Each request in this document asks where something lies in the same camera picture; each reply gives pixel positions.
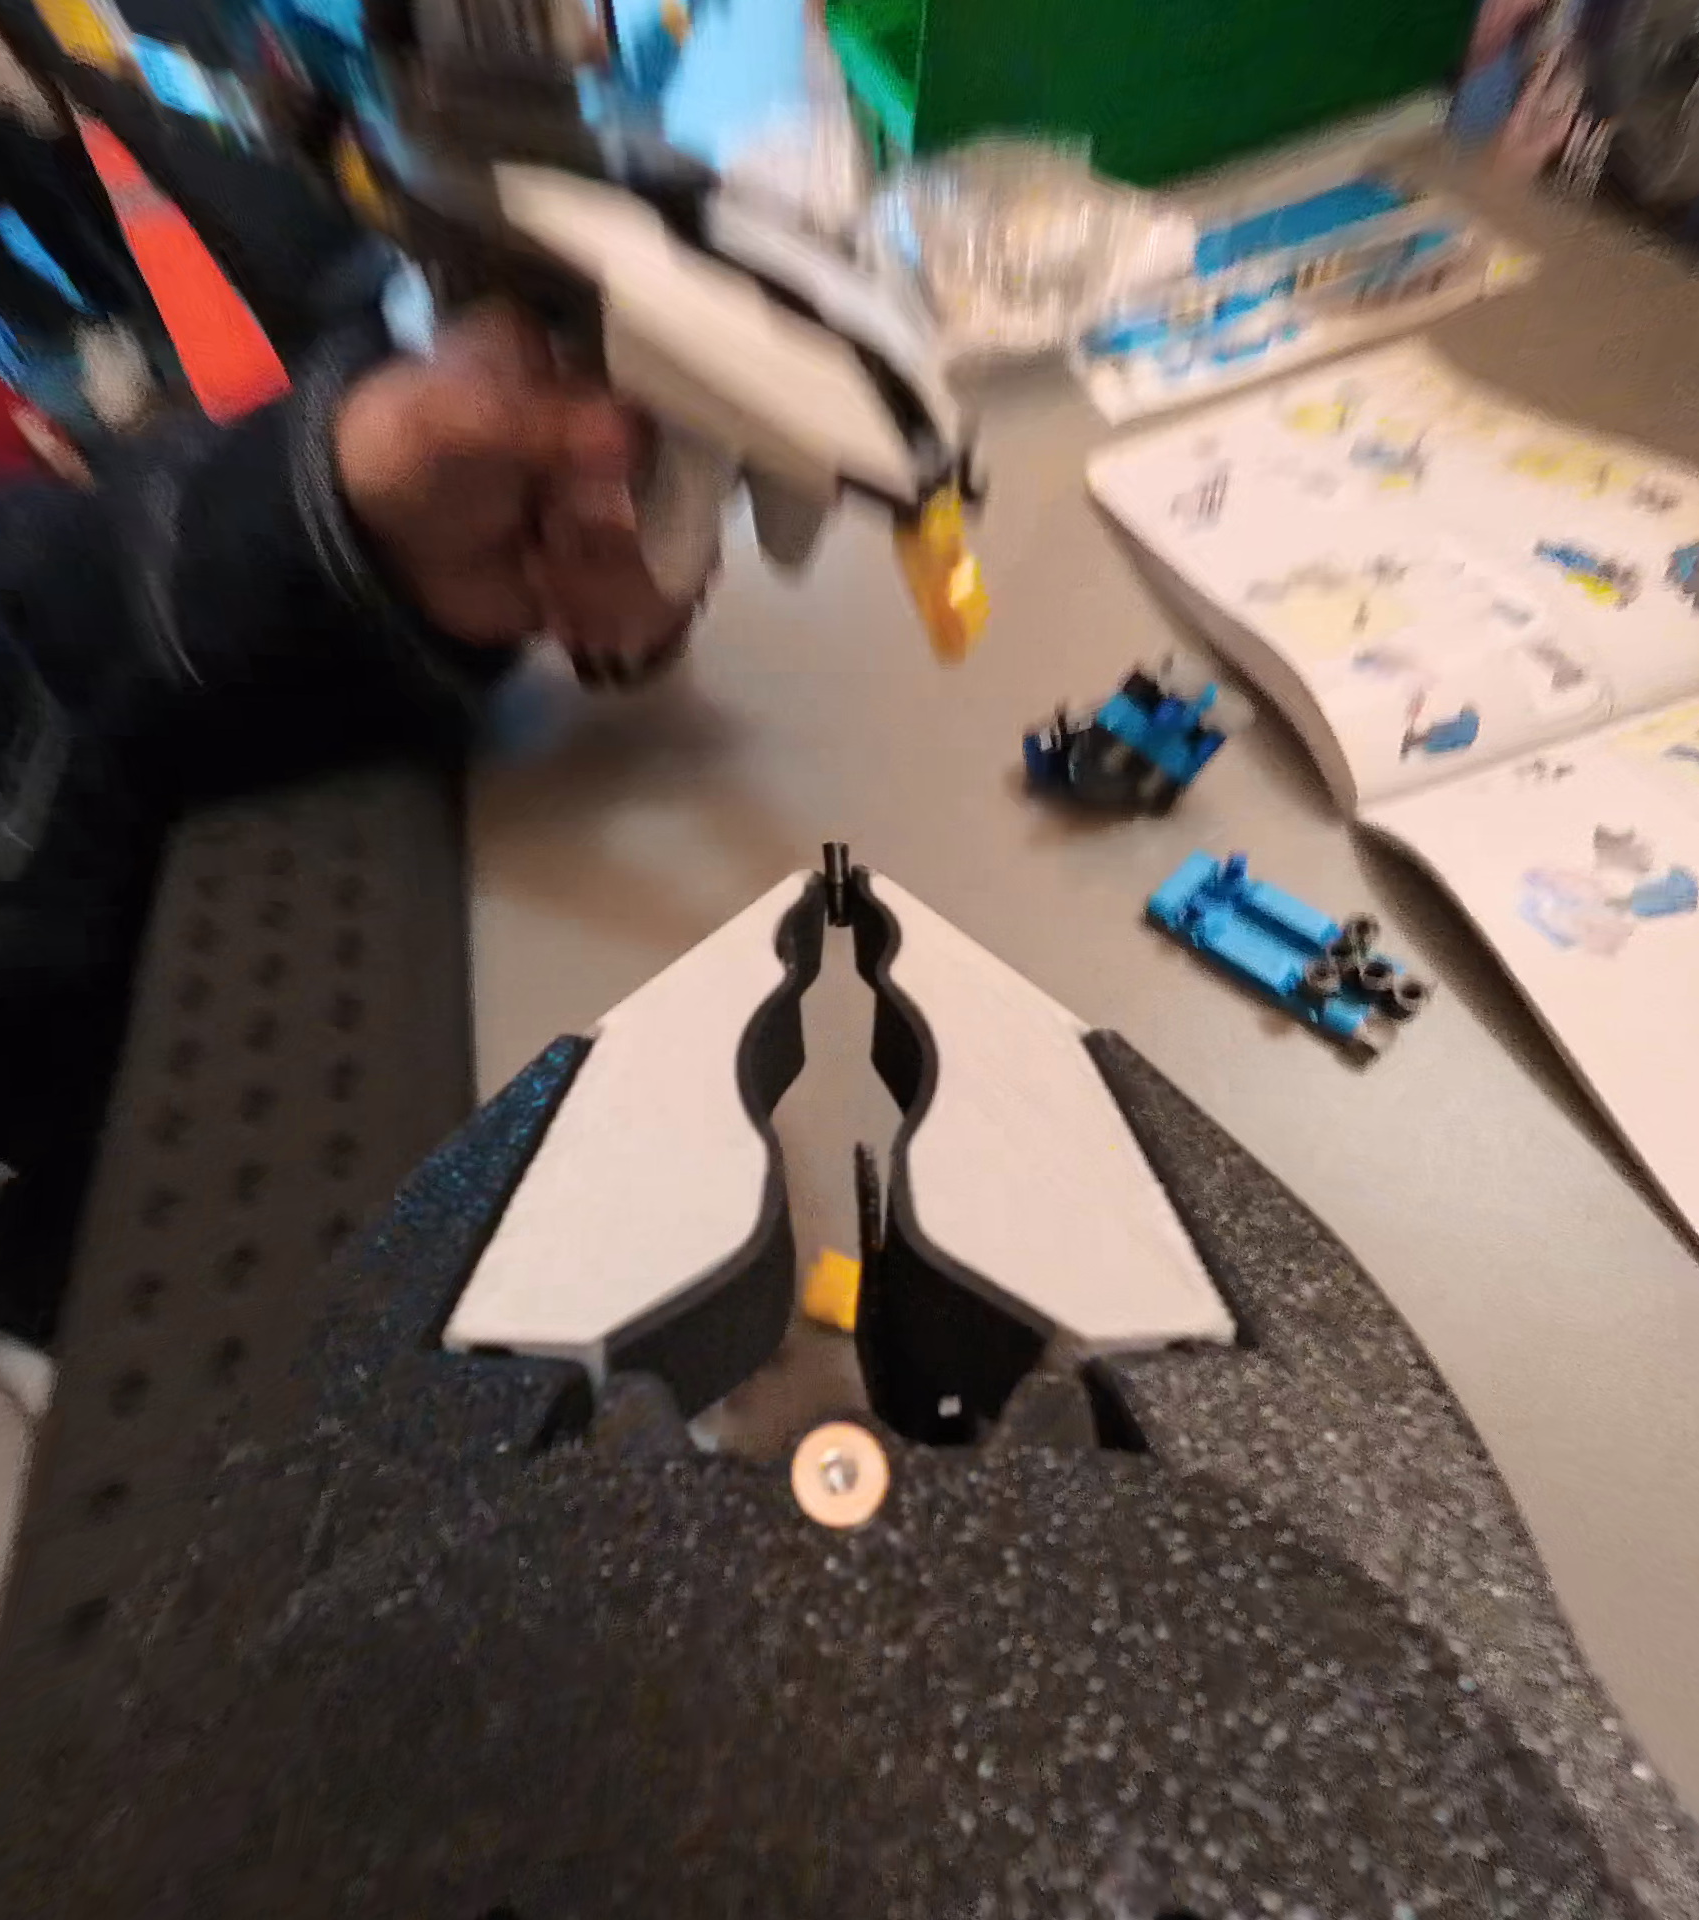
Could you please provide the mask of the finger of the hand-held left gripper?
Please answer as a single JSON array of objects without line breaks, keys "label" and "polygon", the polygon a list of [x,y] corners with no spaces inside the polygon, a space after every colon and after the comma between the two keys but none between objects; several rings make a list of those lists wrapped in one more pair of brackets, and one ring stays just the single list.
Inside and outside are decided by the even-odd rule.
[{"label": "finger of the hand-held left gripper", "polygon": [[933,328],[895,279],[743,195],[703,200],[703,239],[715,257],[755,276],[775,299],[853,349],[905,437],[921,444],[935,479],[973,479],[969,416]]},{"label": "finger of the hand-held left gripper", "polygon": [[653,419],[803,492],[927,498],[927,455],[845,333],[617,183],[513,160],[493,185],[517,245],[597,292],[611,385]]}]

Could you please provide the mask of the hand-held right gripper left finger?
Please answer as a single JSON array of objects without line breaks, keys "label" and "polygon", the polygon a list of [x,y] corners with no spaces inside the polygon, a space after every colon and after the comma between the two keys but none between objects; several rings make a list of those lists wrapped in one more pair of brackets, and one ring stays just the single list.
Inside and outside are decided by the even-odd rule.
[{"label": "hand-held right gripper left finger", "polygon": [[585,1036],[453,1304],[451,1352],[729,1396],[793,1312],[773,1113],[807,1063],[821,876],[797,872],[621,998]]}]

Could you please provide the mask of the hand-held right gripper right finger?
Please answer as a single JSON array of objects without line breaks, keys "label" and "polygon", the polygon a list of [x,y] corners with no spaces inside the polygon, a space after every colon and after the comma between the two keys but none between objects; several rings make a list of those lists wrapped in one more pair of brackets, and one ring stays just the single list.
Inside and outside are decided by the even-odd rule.
[{"label": "hand-held right gripper right finger", "polygon": [[1235,1346],[1101,1034],[889,876],[849,873],[849,931],[897,1111],[855,1321],[885,1427],[973,1441],[1045,1360]]}]

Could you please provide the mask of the grey desk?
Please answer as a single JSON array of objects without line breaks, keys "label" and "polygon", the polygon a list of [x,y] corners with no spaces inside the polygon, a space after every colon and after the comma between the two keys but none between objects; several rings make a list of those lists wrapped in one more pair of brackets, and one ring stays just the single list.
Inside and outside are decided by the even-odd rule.
[{"label": "grey desk", "polygon": [[[737,535],[687,657],[585,691],[547,654],[495,707],[469,798],[477,1093],[595,1023],[825,839],[1121,1032],[1385,1288],[1495,1454],[1581,1643],[1699,1813],[1699,1254],[1421,872],[1341,821],[1261,707],[1155,824],[1021,788],[1021,731],[1197,656],[1093,510],[1105,439],[1065,370],[975,388],[991,624],[939,668],[887,533],[843,515],[787,579]],[[1143,926],[1193,845],[1381,915],[1433,1010],[1361,1068]]]}]

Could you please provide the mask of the person's left hand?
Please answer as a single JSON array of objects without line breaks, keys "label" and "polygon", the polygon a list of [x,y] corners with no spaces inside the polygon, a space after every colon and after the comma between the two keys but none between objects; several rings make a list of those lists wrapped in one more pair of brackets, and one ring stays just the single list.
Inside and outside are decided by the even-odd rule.
[{"label": "person's left hand", "polygon": [[353,379],[331,447],[365,551],[439,633],[547,642],[615,688],[685,651],[703,588],[667,593],[635,528],[647,424],[517,305],[465,305],[421,354]]}]

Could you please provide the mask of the clear plastic bag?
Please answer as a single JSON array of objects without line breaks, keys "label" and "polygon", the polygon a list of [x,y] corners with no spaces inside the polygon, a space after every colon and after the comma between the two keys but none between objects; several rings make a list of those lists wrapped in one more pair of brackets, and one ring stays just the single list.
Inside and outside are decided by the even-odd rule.
[{"label": "clear plastic bag", "polygon": [[955,368],[1067,351],[1123,299],[1181,277],[1197,222],[1099,176],[1079,142],[991,135],[891,166],[861,250]]}]

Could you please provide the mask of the blue-yellow brick assembly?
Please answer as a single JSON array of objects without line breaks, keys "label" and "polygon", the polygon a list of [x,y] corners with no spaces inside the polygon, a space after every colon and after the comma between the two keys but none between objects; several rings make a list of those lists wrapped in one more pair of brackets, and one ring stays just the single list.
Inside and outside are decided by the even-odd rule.
[{"label": "blue-yellow brick assembly", "polygon": [[1149,928],[1265,1008],[1367,1062],[1431,1005],[1431,981],[1383,949],[1367,912],[1335,917],[1247,868],[1191,851],[1147,896]]}]

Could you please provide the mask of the green plastic bin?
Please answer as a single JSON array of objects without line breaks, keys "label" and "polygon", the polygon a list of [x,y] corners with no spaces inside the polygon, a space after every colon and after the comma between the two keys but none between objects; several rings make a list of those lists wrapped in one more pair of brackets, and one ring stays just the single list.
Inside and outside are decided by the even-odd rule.
[{"label": "green plastic bin", "polygon": [[1157,185],[1451,82],[1473,2],[831,2],[879,155],[989,135]]}]

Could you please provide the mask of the blue tracked toy assembly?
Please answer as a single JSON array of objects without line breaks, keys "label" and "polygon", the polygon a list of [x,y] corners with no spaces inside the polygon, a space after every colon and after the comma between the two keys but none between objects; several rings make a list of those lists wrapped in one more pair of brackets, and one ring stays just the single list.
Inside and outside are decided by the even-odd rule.
[{"label": "blue tracked toy assembly", "polygon": [[1199,668],[1139,665],[1095,707],[1055,707],[1023,734],[1023,784],[1059,804],[1161,818],[1249,720],[1251,707]]}]

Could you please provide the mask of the blue robot sticker sheet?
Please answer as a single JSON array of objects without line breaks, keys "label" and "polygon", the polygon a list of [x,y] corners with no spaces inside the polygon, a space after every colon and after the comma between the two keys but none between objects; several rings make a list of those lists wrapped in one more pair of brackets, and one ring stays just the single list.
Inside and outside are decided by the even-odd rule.
[{"label": "blue robot sticker sheet", "polygon": [[1459,202],[1365,169],[1203,224],[1189,267],[1095,319],[1067,363],[1121,425],[1423,329],[1535,271]]}]

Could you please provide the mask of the open instruction booklet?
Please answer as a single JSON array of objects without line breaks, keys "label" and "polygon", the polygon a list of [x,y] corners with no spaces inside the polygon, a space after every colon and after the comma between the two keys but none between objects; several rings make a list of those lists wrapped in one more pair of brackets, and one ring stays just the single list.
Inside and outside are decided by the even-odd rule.
[{"label": "open instruction booklet", "polygon": [[1699,469],[1405,342],[1107,444],[1085,485],[1699,1242]]}]

